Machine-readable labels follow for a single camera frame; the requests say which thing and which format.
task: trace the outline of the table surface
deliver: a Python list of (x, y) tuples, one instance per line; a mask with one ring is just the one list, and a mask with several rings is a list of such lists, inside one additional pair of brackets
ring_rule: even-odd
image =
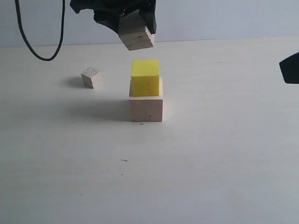
[[(299, 85), (278, 65), (298, 49), (296, 36), (63, 46), (50, 63), (0, 49), (0, 222), (299, 223)], [(129, 121), (133, 59), (160, 60), (162, 123)]]

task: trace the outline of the block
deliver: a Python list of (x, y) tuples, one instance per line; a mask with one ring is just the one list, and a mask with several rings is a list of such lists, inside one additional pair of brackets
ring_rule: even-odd
[(159, 96), (134, 97), (132, 82), (129, 91), (129, 102), (132, 122), (162, 122), (163, 121), (163, 81), (160, 77)]
[(152, 48), (155, 45), (155, 34), (151, 34), (139, 10), (121, 17), (118, 35), (128, 50)]
[(133, 60), (131, 80), (134, 97), (159, 96), (159, 60)]
[(102, 81), (100, 71), (92, 67), (82, 72), (81, 76), (84, 84), (93, 89), (96, 88)]

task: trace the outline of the wooden block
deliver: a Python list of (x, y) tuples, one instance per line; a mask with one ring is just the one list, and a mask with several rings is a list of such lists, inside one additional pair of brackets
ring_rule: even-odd
[(152, 48), (155, 44), (155, 34), (150, 33), (139, 10), (120, 18), (118, 35), (130, 51)]
[(134, 97), (159, 96), (159, 60), (133, 60), (131, 80)]
[(132, 122), (162, 122), (163, 121), (163, 81), (160, 77), (160, 94), (156, 97), (134, 97), (132, 82), (129, 101)]
[(93, 89), (96, 88), (102, 81), (100, 71), (92, 67), (82, 72), (81, 76), (84, 84)]

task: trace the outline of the yellow foam block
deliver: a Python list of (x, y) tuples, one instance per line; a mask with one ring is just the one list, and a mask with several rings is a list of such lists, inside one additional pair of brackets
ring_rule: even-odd
[(159, 96), (159, 60), (133, 60), (131, 80), (134, 97)]

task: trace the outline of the white wall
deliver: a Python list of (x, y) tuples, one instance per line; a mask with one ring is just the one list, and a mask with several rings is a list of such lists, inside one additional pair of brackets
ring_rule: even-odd
[[(120, 42), (113, 31), (93, 21), (92, 10), (75, 14), (69, 2), (64, 44)], [(20, 4), (32, 45), (56, 45), (61, 0), (20, 0)], [(157, 0), (157, 41), (299, 35), (298, 22), (298, 0)], [(24, 46), (14, 1), (0, 0), (0, 47), (12, 46)]]

